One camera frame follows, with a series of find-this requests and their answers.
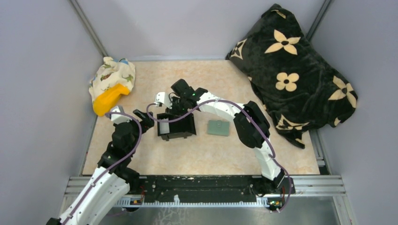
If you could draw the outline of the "black plastic box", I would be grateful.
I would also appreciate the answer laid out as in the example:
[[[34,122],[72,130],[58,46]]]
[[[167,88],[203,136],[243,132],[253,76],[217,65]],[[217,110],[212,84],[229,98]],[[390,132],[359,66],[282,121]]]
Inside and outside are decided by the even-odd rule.
[[[177,119],[177,116],[167,114],[167,113],[160,113],[157,114],[157,119],[161,120],[163,122],[168,123],[170,120]],[[196,135],[196,128],[195,128],[195,122],[194,122],[194,115],[190,114],[187,117],[176,121],[169,123],[169,128],[170,132],[167,134],[161,134],[159,132],[159,125],[160,122],[157,122],[157,135],[162,138],[162,140],[169,141],[170,139],[175,139],[175,138],[184,138],[186,139],[189,136]]]

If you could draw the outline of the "green card holder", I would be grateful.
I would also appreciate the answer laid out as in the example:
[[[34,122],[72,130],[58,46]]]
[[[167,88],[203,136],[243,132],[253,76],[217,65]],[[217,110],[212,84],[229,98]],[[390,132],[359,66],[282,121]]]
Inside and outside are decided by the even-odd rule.
[[[209,120],[207,123],[207,134],[217,136],[229,136],[230,123],[223,120]]]

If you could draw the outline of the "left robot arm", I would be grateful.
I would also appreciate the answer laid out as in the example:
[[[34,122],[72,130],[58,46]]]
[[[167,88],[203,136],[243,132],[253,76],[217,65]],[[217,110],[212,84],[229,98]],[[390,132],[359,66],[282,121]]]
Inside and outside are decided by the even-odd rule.
[[[49,225],[97,225],[116,202],[139,185],[139,173],[128,168],[143,133],[154,126],[153,113],[134,110],[138,119],[116,106],[105,115],[113,122],[112,141],[77,199]]]

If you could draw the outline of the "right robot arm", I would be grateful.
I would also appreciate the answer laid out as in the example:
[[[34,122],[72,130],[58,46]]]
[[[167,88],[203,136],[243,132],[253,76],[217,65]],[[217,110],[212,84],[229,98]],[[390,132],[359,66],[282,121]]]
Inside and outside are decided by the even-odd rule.
[[[253,186],[256,194],[274,193],[277,190],[289,195],[293,193],[293,181],[289,173],[276,160],[275,149],[270,142],[270,124],[255,102],[235,103],[204,88],[195,90],[184,79],[176,81],[171,89],[176,94],[168,106],[173,114],[186,117],[198,110],[234,123],[239,140],[253,150],[260,165],[261,180]]]

